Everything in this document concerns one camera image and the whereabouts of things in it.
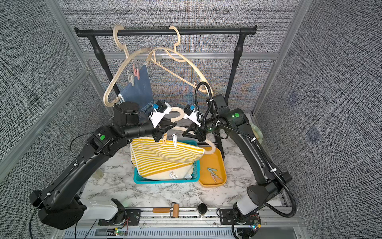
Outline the pink clothespin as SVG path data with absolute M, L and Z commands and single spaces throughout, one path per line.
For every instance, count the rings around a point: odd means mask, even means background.
M 210 175 L 211 175 L 211 177 L 212 177 L 212 179 L 213 179 L 213 181 L 214 181 L 215 183 L 217 183 L 217 182 L 222 182 L 222 181 L 223 181 L 223 180 L 222 180 L 220 177 L 218 177 L 216 174 L 210 173 Z

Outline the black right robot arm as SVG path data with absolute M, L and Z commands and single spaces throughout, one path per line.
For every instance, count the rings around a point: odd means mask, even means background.
M 188 130 L 195 134 L 198 141 L 204 141 L 207 134 L 217 135 L 224 130 L 241 150 L 247 160 L 256 180 L 254 185 L 247 187 L 246 195 L 234 204 L 239 216 L 257 212 L 268 207 L 276 214 L 291 218 L 297 212 L 295 198 L 288 188 L 291 181 L 288 172 L 281 171 L 267 155 L 266 151 L 256 139 L 249 119 L 241 109 L 231 110 L 223 95 L 216 95 L 207 99 L 210 116 L 197 117 L 197 122 L 189 126 Z M 285 191 L 291 201 L 291 211 L 283 213 L 269 204 L 269 201 Z

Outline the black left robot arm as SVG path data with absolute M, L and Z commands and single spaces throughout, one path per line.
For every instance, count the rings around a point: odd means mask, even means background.
M 116 199 L 95 202 L 81 199 L 79 190 L 96 170 L 133 139 L 152 136 L 158 142 L 164 133 L 176 126 L 164 116 L 171 106 L 158 101 L 147 116 L 135 102 L 113 106 L 112 124 L 91 132 L 82 151 L 70 166 L 47 188 L 33 191 L 30 201 L 41 223 L 56 229 L 67 229 L 80 220 L 110 220 L 120 224 L 125 218 L 123 205 Z

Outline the white right arm base mount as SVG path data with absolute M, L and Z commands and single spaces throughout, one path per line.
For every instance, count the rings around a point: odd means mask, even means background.
M 239 219 L 247 214 L 257 213 L 260 207 L 255 204 L 248 194 L 245 194 L 239 201 L 233 205 L 233 215 L 235 219 Z

